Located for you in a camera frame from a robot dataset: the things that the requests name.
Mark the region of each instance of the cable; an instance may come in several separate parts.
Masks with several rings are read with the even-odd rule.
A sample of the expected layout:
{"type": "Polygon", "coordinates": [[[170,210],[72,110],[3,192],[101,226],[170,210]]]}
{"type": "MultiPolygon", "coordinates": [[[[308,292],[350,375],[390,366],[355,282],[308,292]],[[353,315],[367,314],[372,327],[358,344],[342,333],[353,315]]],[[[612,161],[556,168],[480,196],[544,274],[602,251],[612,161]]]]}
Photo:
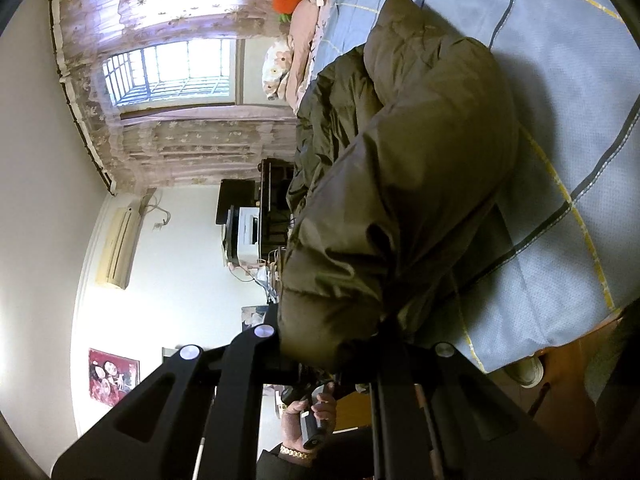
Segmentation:
{"type": "Polygon", "coordinates": [[[268,254],[267,259],[268,259],[269,263],[271,263],[271,255],[272,255],[273,253],[277,253],[279,250],[280,250],[280,249],[274,249],[273,251],[271,251],[271,252],[268,254]]]}
{"type": "Polygon", "coordinates": [[[151,211],[153,211],[155,209],[158,209],[159,211],[162,211],[166,215],[166,218],[164,220],[162,220],[162,222],[156,222],[156,224],[154,224],[155,228],[162,228],[162,227],[164,227],[165,225],[167,225],[170,222],[171,213],[169,213],[166,209],[163,209],[163,208],[160,207],[160,199],[157,196],[155,196],[154,193],[147,193],[146,195],[143,195],[141,201],[143,202],[145,197],[150,196],[150,195],[151,195],[152,198],[156,199],[156,203],[155,204],[147,204],[145,206],[145,214],[147,214],[147,213],[149,213],[149,212],[151,212],[151,211]]]}
{"type": "Polygon", "coordinates": [[[229,269],[229,272],[231,272],[231,275],[232,275],[236,280],[238,280],[239,282],[243,282],[243,283],[255,282],[255,278],[254,278],[252,275],[250,275],[250,274],[249,274],[249,277],[251,277],[251,279],[250,279],[250,280],[242,280],[241,278],[238,278],[238,277],[234,274],[234,272],[231,270],[231,267],[227,267],[227,269],[229,269]]]}

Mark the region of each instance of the gold watch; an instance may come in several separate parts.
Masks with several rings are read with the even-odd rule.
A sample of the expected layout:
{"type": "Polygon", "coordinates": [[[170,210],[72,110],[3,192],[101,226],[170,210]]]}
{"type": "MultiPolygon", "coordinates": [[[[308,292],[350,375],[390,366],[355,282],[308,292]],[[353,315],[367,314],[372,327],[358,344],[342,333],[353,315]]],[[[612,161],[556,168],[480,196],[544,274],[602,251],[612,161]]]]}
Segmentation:
{"type": "Polygon", "coordinates": [[[280,444],[280,452],[283,455],[299,458],[300,460],[309,460],[309,462],[311,462],[316,457],[315,453],[302,453],[301,451],[295,449],[289,449],[287,446],[284,446],[284,444],[280,444]]]}

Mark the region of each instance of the floral curtain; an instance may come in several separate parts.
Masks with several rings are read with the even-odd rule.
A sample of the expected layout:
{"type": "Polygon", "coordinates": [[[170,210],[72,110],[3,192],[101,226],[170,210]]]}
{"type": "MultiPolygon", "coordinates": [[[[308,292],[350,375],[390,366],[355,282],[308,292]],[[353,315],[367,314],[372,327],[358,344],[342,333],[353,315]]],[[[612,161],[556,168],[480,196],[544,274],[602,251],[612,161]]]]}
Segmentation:
{"type": "Polygon", "coordinates": [[[253,120],[253,121],[288,121],[296,119],[293,110],[288,106],[234,105],[234,106],[199,106],[197,108],[180,108],[171,111],[148,110],[142,117],[131,117],[122,120],[123,126],[146,123],[148,121],[182,121],[193,120],[253,120]]]}
{"type": "Polygon", "coordinates": [[[193,153],[202,148],[197,155],[202,158],[175,156],[162,144],[167,139],[159,132],[168,128],[162,121],[153,122],[153,127],[149,123],[124,126],[102,72],[109,56],[154,44],[278,36],[282,31],[271,0],[51,0],[51,10],[61,82],[89,150],[117,189],[140,191],[159,182],[170,185],[189,180],[210,183],[232,174],[255,174],[256,157],[281,153],[292,158],[295,126],[290,118],[243,121],[241,111],[238,124],[215,118],[195,121],[199,124],[167,121],[172,130],[192,132],[196,127],[201,135],[181,137],[186,140],[179,147],[192,148],[193,153]],[[210,144],[189,144],[206,138],[207,127],[212,128],[210,144]],[[225,137],[224,128],[228,128],[226,137],[251,139],[251,146],[220,140],[225,137]],[[269,146],[285,138],[287,149],[282,144],[269,146]]]}

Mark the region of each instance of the red painting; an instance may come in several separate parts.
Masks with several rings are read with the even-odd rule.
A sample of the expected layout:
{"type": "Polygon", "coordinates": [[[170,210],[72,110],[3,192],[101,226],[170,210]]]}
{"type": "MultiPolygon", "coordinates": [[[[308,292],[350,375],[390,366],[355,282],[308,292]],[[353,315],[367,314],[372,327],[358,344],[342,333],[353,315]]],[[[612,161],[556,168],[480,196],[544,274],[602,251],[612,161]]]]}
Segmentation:
{"type": "Polygon", "coordinates": [[[140,361],[89,348],[89,395],[115,406],[140,383],[140,361]]]}

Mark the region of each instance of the sleeve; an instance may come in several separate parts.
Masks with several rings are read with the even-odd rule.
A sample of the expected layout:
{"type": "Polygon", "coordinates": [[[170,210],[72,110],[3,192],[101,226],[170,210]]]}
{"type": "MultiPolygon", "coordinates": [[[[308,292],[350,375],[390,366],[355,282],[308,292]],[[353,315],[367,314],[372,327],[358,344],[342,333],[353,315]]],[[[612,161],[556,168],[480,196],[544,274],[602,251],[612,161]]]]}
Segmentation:
{"type": "Polygon", "coordinates": [[[256,480],[316,480],[314,470],[292,464],[278,457],[274,451],[263,450],[256,465],[256,480]]]}

